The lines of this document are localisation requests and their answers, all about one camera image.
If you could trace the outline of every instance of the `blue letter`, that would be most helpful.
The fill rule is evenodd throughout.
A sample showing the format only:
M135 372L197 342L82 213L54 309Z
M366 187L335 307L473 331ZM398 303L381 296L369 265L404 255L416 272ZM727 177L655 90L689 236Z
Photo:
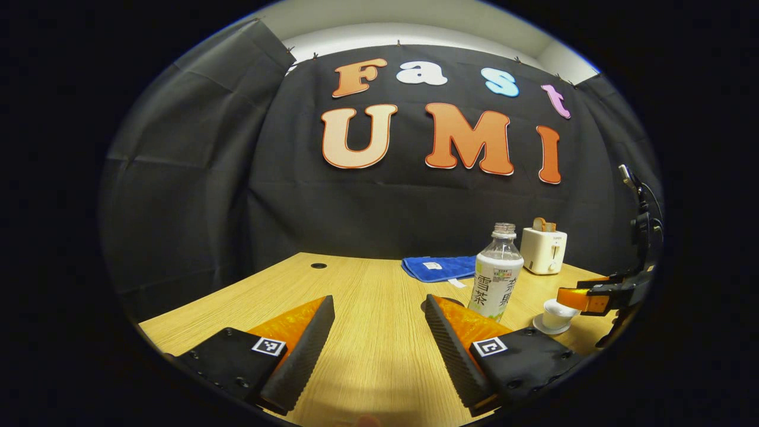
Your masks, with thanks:
M483 68L480 72L482 77L487 79L485 86L490 89L491 92L499 95L506 95L513 98L519 95L519 89L517 88L516 80L514 77L506 71L496 70L495 68Z

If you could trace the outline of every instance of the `pink letter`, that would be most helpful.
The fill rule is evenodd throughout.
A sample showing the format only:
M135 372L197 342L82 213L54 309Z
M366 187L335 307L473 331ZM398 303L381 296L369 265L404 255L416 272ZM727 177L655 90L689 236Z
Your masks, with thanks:
M564 97L559 92L556 92L556 89L553 88L550 84L544 84L540 87L541 89L548 92L548 97L551 99L551 103L553 104L553 108L556 109L558 114L563 117L564 119L569 119L569 110L564 108L562 105L562 101L564 100Z

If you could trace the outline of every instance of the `blue cloth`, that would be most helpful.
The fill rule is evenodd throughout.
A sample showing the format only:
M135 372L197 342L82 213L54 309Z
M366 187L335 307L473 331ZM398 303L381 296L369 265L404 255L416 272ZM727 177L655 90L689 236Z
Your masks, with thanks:
M466 279L468 277L473 277L475 258L476 257L403 258L401 268L403 268L409 276L425 283L445 282L448 279Z

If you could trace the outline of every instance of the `black fabric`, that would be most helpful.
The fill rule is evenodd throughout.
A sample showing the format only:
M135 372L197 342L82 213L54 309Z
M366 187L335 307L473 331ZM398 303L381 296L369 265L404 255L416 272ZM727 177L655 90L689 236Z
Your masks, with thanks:
M339 66L383 58L378 77L364 92L333 99ZM429 61L449 80L442 86L403 84L399 65ZM495 94L482 68L507 71L520 94ZM561 117L540 86L552 84L571 112ZM466 169L425 165L432 152L433 119L428 103L457 106L471 126L485 110L507 115L511 176L487 174L477 164ZM369 142L367 106L391 103L385 157L365 169L338 169L322 154L324 124L331 109L351 107L348 147ZM538 179L542 145L535 128L556 130L562 182ZM282 82L259 136L247 202L256 270L299 251L367 258L464 256L490 241L495 222L521 229L544 217L568 233L564 262L602 274L631 267L629 221L635 203L617 166L624 161L658 191L648 166L645 133L603 77L575 89L556 76L510 59L445 46L381 46L320 56L298 64Z
M252 17L169 66L124 120L104 167L100 233L142 321L253 273L245 188L256 138L294 58Z

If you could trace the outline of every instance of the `orange letter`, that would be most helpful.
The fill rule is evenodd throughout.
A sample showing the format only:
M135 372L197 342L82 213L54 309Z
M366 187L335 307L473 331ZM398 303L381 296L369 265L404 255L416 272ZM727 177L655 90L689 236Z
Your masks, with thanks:
M506 139L508 117L499 112L483 112L473 130L456 106L431 103L425 109L435 121L432 154L424 160L428 166L442 169L456 166L456 158L451 154L453 140L458 156L467 169L474 166L485 146L485 158L480 162L480 169L497 175L514 173L514 166L509 162L509 143Z
M372 137L369 146L353 151L348 148L348 121L356 115L352 108L333 109L322 114L324 160L342 169L360 169L379 162L390 144L390 116L398 111L392 104L368 106L366 114L372 118Z
M387 65L387 61L377 58L335 68L335 73L340 73L340 82L338 83L337 90L332 92L332 97L339 98L369 89L369 84L361 82L361 78L369 81L374 80L377 77L377 69L375 67L384 67L385 65Z
M548 126L538 126L537 133L543 143L543 167L537 174L540 180L549 184L559 184L559 134Z

